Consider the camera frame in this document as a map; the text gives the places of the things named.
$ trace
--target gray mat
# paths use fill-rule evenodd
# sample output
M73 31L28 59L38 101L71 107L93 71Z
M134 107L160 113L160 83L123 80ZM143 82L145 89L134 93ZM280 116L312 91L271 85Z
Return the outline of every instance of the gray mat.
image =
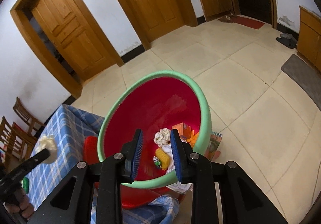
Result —
M311 97L321 110L320 74L294 54L283 64L281 69Z

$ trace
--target human hand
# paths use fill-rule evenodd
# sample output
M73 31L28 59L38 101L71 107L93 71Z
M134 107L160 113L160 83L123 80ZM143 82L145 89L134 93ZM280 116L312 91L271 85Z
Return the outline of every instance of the human hand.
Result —
M9 204L9 203L5 203L4 206L6 207L6 209L9 213L19 213L20 209L23 210L21 215L22 215L22 217L24 217L27 220L29 220L34 213L34 207L29 202L29 198L28 198L28 196L25 195L24 190L23 190L23 198L20 203L20 207L18 207L16 205Z

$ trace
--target table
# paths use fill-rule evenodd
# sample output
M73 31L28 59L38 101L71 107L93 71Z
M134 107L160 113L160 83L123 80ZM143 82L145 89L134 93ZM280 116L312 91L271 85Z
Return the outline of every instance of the table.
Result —
M41 135L54 135L58 146L57 160L52 164L40 164L31 171L27 178L30 181L29 198L35 210L52 192L67 173L82 160L85 138L98 137L104 117L62 104L50 118ZM97 191L95 191L91 223L96 219ZM177 199L163 195L143 207L123 210L124 223L167 224L179 211Z

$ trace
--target red doormat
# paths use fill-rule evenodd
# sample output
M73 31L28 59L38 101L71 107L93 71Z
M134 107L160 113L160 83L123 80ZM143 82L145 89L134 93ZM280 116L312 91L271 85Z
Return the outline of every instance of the red doormat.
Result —
M219 19L219 21L221 21L221 20L226 20L226 16ZM259 29L264 25L263 22L260 22L260 21L257 21L257 20L251 19L251 18L240 17L240 16L231 17L231 21L233 23L238 23L243 26L248 26L248 27L251 27L254 29Z

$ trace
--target metal screw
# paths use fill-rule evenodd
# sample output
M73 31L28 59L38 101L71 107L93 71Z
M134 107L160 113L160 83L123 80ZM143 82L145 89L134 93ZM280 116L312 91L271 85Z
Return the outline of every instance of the metal screw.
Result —
M122 153L115 153L115 154L114 154L114 159L115 159L115 160L119 160L119 159L121 159L121 158L123 158L123 154L122 154Z
M196 159L198 159L200 157L200 155L198 153L196 153L196 152L193 152L193 153L191 153L190 157L192 159L196 160Z
M86 162L81 161L81 162L78 162L77 167L78 167L79 169L82 169L82 168L85 168L86 164L87 164Z
M230 168L232 168L232 169L236 168L237 165L238 165L238 164L237 164L236 162L234 162L234 161L229 161L229 162L227 162L227 166L230 167Z

